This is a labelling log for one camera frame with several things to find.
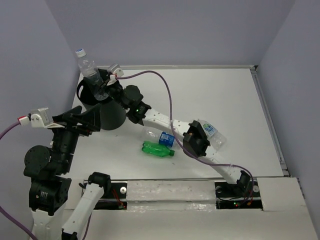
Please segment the clear bottle blue cap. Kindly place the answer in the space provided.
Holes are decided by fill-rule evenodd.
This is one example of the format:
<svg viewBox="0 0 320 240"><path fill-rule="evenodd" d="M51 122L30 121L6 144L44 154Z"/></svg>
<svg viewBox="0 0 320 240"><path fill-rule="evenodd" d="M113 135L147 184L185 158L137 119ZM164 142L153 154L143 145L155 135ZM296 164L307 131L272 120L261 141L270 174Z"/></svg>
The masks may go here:
<svg viewBox="0 0 320 240"><path fill-rule="evenodd" d="M95 69L97 68L93 58L88 56L83 48L77 49L75 51L75 54L78 58L78 67L83 77L93 79L96 74ZM98 101L104 101L105 99L108 98L108 95L94 96L94 98Z"/></svg>

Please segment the black cylindrical bin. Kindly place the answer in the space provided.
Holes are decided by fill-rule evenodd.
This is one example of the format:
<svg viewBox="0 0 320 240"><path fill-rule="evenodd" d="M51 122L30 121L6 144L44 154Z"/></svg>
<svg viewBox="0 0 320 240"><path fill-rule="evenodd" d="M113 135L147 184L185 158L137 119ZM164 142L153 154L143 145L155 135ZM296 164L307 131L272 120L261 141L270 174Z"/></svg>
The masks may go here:
<svg viewBox="0 0 320 240"><path fill-rule="evenodd" d="M126 120L126 111L109 95L108 98L103 101L95 99L95 97L89 90L89 87L84 82L83 76L81 81L77 85L76 97L82 103L86 110L90 109L96 104L101 104L100 123L101 129L103 130L115 130L119 128Z"/></svg>

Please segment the clear bottle blue label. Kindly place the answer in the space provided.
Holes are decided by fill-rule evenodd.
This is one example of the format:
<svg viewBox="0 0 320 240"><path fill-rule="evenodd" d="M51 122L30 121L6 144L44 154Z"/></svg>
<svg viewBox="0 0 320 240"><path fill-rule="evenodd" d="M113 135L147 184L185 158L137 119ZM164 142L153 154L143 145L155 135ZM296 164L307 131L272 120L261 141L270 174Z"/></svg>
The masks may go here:
<svg viewBox="0 0 320 240"><path fill-rule="evenodd" d="M164 145L170 149L178 149L180 147L172 134L152 127L144 127L141 132L141 138L144 141Z"/></svg>

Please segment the green plastic bottle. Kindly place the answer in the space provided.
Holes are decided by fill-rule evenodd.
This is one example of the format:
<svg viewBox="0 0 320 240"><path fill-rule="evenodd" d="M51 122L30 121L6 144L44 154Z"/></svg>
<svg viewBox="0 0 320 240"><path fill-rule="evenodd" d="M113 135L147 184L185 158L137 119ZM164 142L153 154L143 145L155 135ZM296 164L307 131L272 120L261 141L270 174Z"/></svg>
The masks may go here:
<svg viewBox="0 0 320 240"><path fill-rule="evenodd" d="M151 154L161 158L173 157L175 155L175 151L167 146L150 141L144 141L141 150L146 154Z"/></svg>

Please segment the water bottle white green label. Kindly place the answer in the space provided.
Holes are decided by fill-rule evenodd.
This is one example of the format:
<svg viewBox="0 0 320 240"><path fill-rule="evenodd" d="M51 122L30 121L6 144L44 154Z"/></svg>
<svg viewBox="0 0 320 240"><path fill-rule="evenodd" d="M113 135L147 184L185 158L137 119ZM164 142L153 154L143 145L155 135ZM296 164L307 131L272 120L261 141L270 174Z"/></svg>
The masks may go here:
<svg viewBox="0 0 320 240"><path fill-rule="evenodd" d="M219 150L227 142L226 137L221 134L212 124L205 120L199 119L198 122L202 126L207 139L215 150Z"/></svg>

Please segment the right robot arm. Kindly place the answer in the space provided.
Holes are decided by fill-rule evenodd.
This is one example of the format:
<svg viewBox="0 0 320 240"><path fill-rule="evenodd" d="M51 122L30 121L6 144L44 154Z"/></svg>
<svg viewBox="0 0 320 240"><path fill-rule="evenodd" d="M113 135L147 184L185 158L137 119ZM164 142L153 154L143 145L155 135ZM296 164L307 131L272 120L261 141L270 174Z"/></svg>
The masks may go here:
<svg viewBox="0 0 320 240"><path fill-rule="evenodd" d="M125 80L119 65L109 69L98 69L101 81L95 82L84 76L77 86L76 95L83 105L114 102L126 111L126 117L134 124L151 127L174 136L183 152L213 168L228 184L235 196L253 191L253 176L246 168L226 163L213 144L216 129L208 122L194 120L183 122L173 119L173 115L164 115L143 102L144 96L136 85L122 87Z"/></svg>

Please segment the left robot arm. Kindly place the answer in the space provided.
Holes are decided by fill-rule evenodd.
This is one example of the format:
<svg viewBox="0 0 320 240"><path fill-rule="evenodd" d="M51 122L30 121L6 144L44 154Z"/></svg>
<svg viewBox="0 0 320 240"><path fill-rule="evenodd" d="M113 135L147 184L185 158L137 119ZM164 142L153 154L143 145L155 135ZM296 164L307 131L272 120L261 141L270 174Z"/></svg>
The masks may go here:
<svg viewBox="0 0 320 240"><path fill-rule="evenodd" d="M101 198L110 194L111 177L93 172L84 187L72 215L63 222L63 212L72 183L69 173L79 137L88 137L101 129L100 104L86 111L76 106L50 117L47 107L31 111L28 118L33 128L52 130L50 147L36 145L24 157L23 174L31 180L29 207L38 240L78 240Z"/></svg>

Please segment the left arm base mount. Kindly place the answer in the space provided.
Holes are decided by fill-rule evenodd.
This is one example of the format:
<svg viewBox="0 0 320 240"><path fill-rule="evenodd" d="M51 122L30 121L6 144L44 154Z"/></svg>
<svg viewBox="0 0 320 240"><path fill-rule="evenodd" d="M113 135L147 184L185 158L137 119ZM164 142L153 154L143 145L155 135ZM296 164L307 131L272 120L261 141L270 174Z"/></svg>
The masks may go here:
<svg viewBox="0 0 320 240"><path fill-rule="evenodd" d="M76 212L89 214L93 210L126 210L127 184L113 182L108 176L91 175L82 185L84 190Z"/></svg>

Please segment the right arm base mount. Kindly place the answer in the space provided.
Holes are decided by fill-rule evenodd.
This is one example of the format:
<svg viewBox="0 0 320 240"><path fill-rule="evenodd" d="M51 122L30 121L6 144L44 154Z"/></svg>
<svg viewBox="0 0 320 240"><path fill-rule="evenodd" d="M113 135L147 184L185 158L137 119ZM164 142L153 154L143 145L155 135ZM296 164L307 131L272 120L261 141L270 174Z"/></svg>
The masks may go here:
<svg viewBox="0 0 320 240"><path fill-rule="evenodd" d="M229 189L226 182L218 181L214 183L217 210L237 210L237 209L263 209L260 188L258 182L254 181L253 193L234 193Z"/></svg>

